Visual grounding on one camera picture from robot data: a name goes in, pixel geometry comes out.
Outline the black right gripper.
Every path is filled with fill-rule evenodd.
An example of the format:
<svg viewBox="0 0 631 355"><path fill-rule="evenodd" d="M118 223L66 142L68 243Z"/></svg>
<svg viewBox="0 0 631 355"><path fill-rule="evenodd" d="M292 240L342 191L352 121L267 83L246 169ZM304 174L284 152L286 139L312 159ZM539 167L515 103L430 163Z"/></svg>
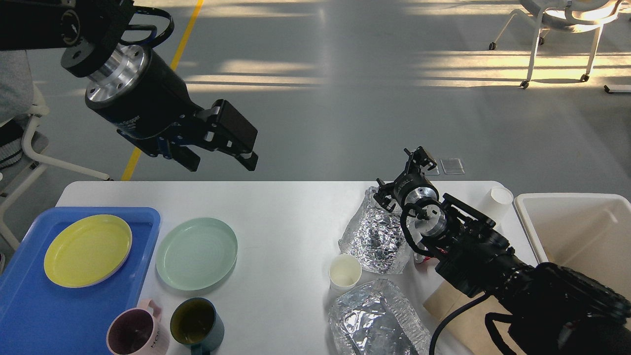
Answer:
<svg viewBox="0 0 631 355"><path fill-rule="evenodd" d="M390 183L376 180L378 186L373 198L387 212L424 199L439 200L439 191L424 175L437 168L435 159L422 146L403 151L408 155L403 173Z"/></svg>

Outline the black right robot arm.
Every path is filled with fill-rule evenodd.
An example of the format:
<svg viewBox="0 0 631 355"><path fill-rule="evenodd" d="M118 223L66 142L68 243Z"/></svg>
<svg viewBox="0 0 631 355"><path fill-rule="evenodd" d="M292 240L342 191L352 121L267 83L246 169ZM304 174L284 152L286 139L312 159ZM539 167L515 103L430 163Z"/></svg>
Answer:
<svg viewBox="0 0 631 355"><path fill-rule="evenodd" d="M452 195L440 195L425 170L436 162L423 147L405 150L402 173L389 183L378 179L374 200L392 212L400 207L404 238L419 255L436 258L437 274L471 301L439 323L428 352L456 317L490 297L506 313L490 312L484 324L503 355L514 351L496 323L528 355L628 355L630 302L600 282L549 261L531 266L519 260L495 220Z"/></svg>

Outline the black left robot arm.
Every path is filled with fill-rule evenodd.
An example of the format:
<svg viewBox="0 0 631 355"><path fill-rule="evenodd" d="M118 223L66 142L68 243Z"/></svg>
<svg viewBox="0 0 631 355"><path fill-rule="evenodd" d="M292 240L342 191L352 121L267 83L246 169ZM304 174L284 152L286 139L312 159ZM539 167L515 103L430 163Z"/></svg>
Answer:
<svg viewBox="0 0 631 355"><path fill-rule="evenodd" d="M144 154L195 172L192 146L221 151L254 171L257 129L227 100L195 104L155 52L175 29L171 14L132 0L3 0L1 49L64 48L61 65L88 78L85 103Z"/></svg>

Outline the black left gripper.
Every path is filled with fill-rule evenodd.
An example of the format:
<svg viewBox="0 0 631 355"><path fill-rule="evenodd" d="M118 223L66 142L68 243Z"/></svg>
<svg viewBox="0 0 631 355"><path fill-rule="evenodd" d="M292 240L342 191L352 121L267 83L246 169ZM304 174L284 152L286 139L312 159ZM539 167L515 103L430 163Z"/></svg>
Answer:
<svg viewBox="0 0 631 355"><path fill-rule="evenodd" d="M258 130L228 100L201 110L182 78L148 46L118 45L110 65L112 72L92 75L85 103L124 139L191 172L198 170L201 158L190 144L221 151L255 170Z"/></svg>

